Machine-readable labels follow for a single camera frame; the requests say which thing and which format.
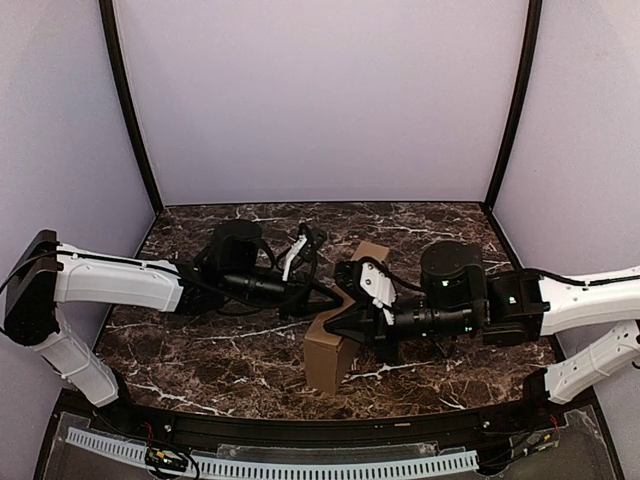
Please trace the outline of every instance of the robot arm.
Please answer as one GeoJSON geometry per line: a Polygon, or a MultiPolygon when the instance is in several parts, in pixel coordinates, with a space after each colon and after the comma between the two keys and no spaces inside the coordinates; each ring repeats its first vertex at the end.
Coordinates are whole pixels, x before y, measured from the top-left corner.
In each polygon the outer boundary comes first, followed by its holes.
{"type": "Polygon", "coordinates": [[[6,283],[0,332],[38,352],[92,404],[105,407],[127,397],[126,386],[73,332],[58,304],[103,302],[190,315],[219,310],[236,299],[252,307],[277,308],[283,317],[330,310],[342,298],[313,280],[315,254],[325,238],[301,226],[294,247],[281,255],[286,255],[282,274],[273,271],[278,259],[262,240],[260,227],[246,221],[222,224],[211,244],[189,263],[96,254],[60,244],[55,232],[45,230],[6,283]],[[267,252],[271,267],[255,265],[259,249],[267,252]],[[295,272],[305,262],[311,263],[306,277],[295,272]],[[329,301],[310,302],[312,291],[329,301]]]}
{"type": "Polygon", "coordinates": [[[640,322],[632,320],[640,318],[640,267],[572,278],[532,269],[485,278],[480,249],[457,242],[427,248],[421,266],[415,289],[423,296],[397,299],[383,265],[372,259],[337,265],[336,283],[356,304],[325,329],[395,362],[404,340],[481,331],[484,343],[508,346],[619,322],[583,351],[527,379],[527,395],[558,404],[640,357],[640,322]]]}

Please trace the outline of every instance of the cardboard box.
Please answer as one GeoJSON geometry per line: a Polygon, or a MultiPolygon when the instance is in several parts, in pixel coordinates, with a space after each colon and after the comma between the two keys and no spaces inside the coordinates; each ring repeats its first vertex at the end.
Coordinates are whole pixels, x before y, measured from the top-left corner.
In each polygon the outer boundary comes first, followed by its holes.
{"type": "MultiPolygon", "coordinates": [[[[351,259],[373,257],[379,262],[384,262],[388,256],[389,248],[360,242],[351,259]]],[[[340,308],[320,313],[307,330],[304,336],[304,367],[309,386],[335,395],[360,345],[324,329],[326,321],[354,303],[353,299],[338,287],[334,286],[333,290],[344,298],[344,303],[340,308]]]]}

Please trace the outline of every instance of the marble tabletop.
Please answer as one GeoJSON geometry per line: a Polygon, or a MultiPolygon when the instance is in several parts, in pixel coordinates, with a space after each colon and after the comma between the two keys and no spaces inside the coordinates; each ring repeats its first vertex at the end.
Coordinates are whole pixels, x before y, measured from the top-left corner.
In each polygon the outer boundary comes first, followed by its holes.
{"type": "MultiPolygon", "coordinates": [[[[332,284],[335,262],[361,240],[392,248],[391,270],[419,281],[422,250],[439,240],[482,246],[486,271],[511,268],[475,203],[288,203],[169,207],[140,257],[190,260],[223,220],[259,222],[276,254],[304,221],[326,230],[316,278],[332,284]]],[[[183,412],[264,419],[364,419],[440,413],[519,398],[522,379],[555,361],[546,339],[516,347],[480,338],[409,342],[403,363],[381,365],[361,349],[337,395],[305,383],[302,339],[312,318],[278,319],[209,313],[184,317],[117,306],[96,347],[126,378],[141,405],[183,412]]]]}

